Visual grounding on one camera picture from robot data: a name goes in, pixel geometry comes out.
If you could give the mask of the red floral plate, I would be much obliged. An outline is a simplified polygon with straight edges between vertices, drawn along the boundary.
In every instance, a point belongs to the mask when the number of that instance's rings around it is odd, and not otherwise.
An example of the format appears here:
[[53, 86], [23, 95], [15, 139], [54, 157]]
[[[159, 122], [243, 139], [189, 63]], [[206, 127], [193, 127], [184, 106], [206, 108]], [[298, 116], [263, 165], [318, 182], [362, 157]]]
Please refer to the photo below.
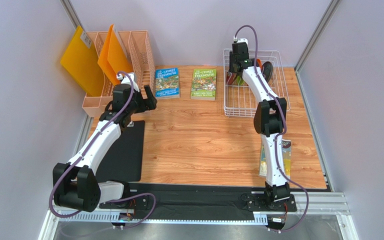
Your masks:
[[241, 80], [241, 76], [237, 73], [227, 72], [226, 73], [226, 84], [228, 86], [238, 86]]

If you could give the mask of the green plate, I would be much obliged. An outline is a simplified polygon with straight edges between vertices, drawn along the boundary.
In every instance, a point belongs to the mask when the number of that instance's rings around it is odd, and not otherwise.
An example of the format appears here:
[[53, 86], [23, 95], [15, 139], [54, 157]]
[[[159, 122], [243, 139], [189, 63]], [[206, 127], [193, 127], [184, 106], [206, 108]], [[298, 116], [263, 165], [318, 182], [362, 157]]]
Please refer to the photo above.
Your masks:
[[238, 86], [243, 86], [245, 84], [245, 81], [241, 77], [238, 77], [236, 81]]

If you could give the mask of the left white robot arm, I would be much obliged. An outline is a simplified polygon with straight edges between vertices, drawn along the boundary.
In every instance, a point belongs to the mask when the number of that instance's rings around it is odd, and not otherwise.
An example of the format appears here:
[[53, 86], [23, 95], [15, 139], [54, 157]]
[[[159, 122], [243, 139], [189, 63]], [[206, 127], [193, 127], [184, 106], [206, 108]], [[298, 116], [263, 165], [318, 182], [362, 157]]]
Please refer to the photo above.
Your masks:
[[108, 180], [98, 182], [96, 171], [113, 143], [120, 138], [131, 122], [133, 114], [156, 109], [157, 99], [150, 85], [141, 90], [129, 83], [116, 85], [112, 100], [99, 117], [97, 128], [81, 150], [67, 163], [57, 163], [52, 170], [53, 189], [49, 208], [54, 215], [54, 206], [70, 208], [78, 214], [93, 212], [99, 204], [120, 200], [125, 185]]

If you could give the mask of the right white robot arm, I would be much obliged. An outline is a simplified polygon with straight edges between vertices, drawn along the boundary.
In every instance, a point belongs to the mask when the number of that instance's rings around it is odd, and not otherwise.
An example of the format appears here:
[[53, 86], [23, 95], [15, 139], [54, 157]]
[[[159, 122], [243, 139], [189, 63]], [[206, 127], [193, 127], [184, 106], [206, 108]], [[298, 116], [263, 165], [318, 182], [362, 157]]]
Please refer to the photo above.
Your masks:
[[270, 88], [256, 58], [251, 59], [246, 40], [232, 43], [229, 52], [229, 72], [238, 74], [250, 87], [258, 105], [253, 119], [260, 134], [266, 159], [265, 194], [270, 203], [290, 198], [290, 186], [285, 174], [282, 135], [286, 132], [287, 102]]

